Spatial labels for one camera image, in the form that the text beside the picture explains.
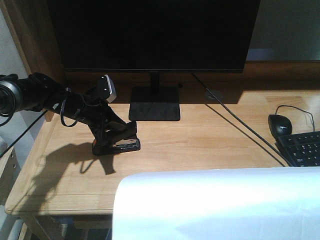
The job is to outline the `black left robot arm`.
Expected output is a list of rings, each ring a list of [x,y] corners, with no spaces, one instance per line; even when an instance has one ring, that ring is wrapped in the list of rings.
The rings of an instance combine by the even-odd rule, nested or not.
[[[123,131],[126,123],[111,109],[117,97],[113,81],[108,75],[99,77],[97,85],[85,93],[73,92],[49,76],[36,72],[20,79],[17,74],[0,78],[0,115],[10,119],[23,110],[40,112],[48,110],[90,127],[95,136],[103,137],[108,131]]]

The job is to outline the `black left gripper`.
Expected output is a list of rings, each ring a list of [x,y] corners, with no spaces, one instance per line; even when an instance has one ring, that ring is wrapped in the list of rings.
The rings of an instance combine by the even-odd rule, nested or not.
[[[107,140],[112,133],[124,131],[126,123],[119,118],[98,91],[98,87],[92,87],[81,94],[83,108],[80,110],[77,120],[88,125],[93,136],[97,140]]]

